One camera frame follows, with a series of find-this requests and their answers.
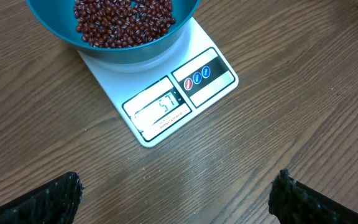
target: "wooden table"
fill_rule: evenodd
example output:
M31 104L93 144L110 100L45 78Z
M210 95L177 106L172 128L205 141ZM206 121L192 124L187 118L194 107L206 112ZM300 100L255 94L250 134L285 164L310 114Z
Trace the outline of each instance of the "wooden table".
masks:
M80 56L0 0L0 205L72 170L75 223L278 223L287 167L358 212L358 0L209 0L195 18L240 84L146 149Z

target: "scale label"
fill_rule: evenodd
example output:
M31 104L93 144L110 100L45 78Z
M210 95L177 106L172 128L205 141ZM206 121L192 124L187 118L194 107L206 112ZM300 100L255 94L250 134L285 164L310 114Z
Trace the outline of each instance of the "scale label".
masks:
M167 76L126 101L122 108L147 142L191 113Z
M173 71L172 75L196 108L235 82L229 67L213 47Z

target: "bowl rim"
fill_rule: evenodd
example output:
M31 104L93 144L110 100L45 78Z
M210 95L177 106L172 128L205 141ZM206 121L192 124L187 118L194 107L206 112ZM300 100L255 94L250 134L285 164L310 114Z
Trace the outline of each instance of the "bowl rim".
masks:
M194 5L194 7L192 8L192 10L190 11L190 13L187 15L186 19L184 19L182 21L182 23L179 24L179 26L177 26L173 31L169 32L167 35L157 39L157 40L153 40L149 43L146 43L146 44L142 44L142 45L138 45L136 47L126 47L126 48L121 48L121 49L106 49L106 48L99 48L99 47L91 47L89 45L87 46L81 46L81 45L78 45L76 42L70 40L70 39L67 39L66 37L60 35L58 32L56 32L54 29L52 29L50 26L48 26L41 18L40 16L37 14L37 12L34 10L34 8L32 7L31 3L30 3L31 0L26 0L27 2L27 5L29 6L30 10L32 11L32 13L35 15L35 17L41 22L42 25L44 25L44 27L46 27L50 32L52 32L53 34L55 34L55 36L63 39L64 41L67 41L68 43L72 44L72 45L75 45L77 47L80 47L80 48L85 48L85 49L88 49L88 50L99 50L99 51L103 51L103 52L122 52L122 51L128 51L128 50L136 50L136 49L141 49L141 48L144 48L144 47L148 47L152 44L155 44L157 43L158 41L161 41L163 39L166 39L168 38L170 35L172 35L174 32L176 32L177 30L179 30L181 27L183 27L192 17L193 17L193 14L195 13L198 5L200 4L200 1L201 0L196 0L196 4Z

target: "white scale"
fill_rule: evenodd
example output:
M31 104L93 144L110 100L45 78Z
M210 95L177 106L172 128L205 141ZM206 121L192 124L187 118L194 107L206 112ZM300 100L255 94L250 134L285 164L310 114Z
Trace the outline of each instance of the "white scale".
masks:
M145 62L112 64L80 52L141 145L154 147L238 86L215 43L191 18L180 38Z

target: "pile of beans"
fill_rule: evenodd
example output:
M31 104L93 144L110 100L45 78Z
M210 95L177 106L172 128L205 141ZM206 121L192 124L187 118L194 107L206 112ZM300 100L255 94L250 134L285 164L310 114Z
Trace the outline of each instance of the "pile of beans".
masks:
M134 47L168 33L172 0L75 0L76 31L90 46Z

